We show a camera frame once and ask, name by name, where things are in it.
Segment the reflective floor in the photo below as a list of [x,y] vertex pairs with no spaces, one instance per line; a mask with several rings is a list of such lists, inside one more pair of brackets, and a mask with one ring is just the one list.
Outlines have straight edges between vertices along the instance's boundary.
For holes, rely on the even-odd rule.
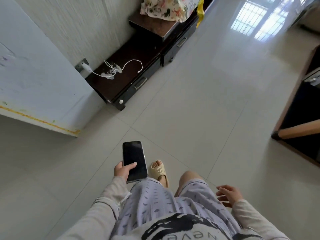
[[173,191],[194,170],[213,190],[239,187],[292,240],[318,239],[320,168],[270,138],[320,44],[286,32],[305,2],[216,0],[173,63],[78,139],[0,117],[0,239],[56,239],[112,179],[125,141],[164,162]]

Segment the smartphone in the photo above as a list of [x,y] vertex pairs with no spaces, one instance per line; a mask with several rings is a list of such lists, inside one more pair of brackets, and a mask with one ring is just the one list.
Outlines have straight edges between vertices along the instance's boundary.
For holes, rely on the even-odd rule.
[[127,182],[131,183],[146,179],[148,177],[148,168],[141,141],[125,142],[122,145],[122,149],[124,166],[137,163],[137,166],[130,170]]

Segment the white charging cable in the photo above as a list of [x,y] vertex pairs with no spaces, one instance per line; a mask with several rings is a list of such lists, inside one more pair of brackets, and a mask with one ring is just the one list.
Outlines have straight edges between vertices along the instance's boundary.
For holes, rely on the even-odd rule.
[[141,70],[138,71],[138,73],[140,73],[140,72],[143,70],[143,64],[142,64],[142,62],[141,62],[140,60],[129,60],[129,61],[123,66],[122,69],[121,69],[121,67],[120,67],[120,69],[115,69],[114,67],[112,67],[112,66],[110,65],[109,62],[104,61],[104,63],[105,63],[109,68],[111,68],[111,69],[114,71],[114,74],[111,75],[111,76],[102,76],[102,75],[99,75],[99,74],[95,73],[95,72],[91,69],[91,67],[90,67],[89,65],[87,65],[86,63],[84,63],[84,62],[82,62],[81,65],[82,65],[83,69],[85,69],[85,70],[86,70],[87,72],[89,72],[89,73],[93,73],[93,74],[95,74],[95,75],[97,75],[97,76],[100,76],[100,77],[108,78],[108,77],[114,77],[114,76],[116,75],[117,71],[123,71],[123,69],[125,68],[125,66],[126,66],[129,62],[131,62],[131,61],[138,61],[138,62],[141,63]]

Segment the yellow tape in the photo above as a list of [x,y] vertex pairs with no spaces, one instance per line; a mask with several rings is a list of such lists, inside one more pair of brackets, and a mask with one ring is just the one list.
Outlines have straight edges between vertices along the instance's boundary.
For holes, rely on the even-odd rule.
[[9,109],[9,108],[3,107],[3,106],[0,106],[0,109],[4,109],[4,110],[7,110],[7,111],[10,111],[10,112],[15,113],[15,114],[17,114],[17,115],[21,115],[21,116],[27,117],[27,118],[29,118],[29,119],[32,119],[32,120],[41,122],[41,123],[46,124],[46,125],[53,126],[53,127],[55,127],[55,128],[61,129],[61,130],[63,130],[63,131],[67,131],[67,132],[72,133],[72,134],[75,134],[75,135],[78,135],[78,134],[81,132],[81,130],[79,130],[79,129],[76,130],[76,131],[71,131],[71,130],[62,128],[62,127],[60,127],[60,126],[58,126],[58,125],[48,123],[48,122],[46,122],[46,121],[44,121],[44,120],[39,120],[39,119],[34,118],[34,117],[32,117],[32,116],[26,115],[26,114],[21,113],[21,112],[14,111],[13,109]]
[[197,28],[199,27],[201,21],[205,18],[205,12],[203,10],[204,2],[205,0],[200,0],[198,4],[197,14],[198,14],[199,20],[198,20]]

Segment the person's left hand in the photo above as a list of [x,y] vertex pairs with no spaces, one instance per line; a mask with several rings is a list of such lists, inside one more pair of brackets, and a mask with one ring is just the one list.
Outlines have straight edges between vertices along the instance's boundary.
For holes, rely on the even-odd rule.
[[122,161],[118,163],[117,166],[114,168],[114,177],[120,176],[123,177],[125,181],[128,180],[129,171],[137,166],[137,163],[134,162],[132,164],[123,166]]

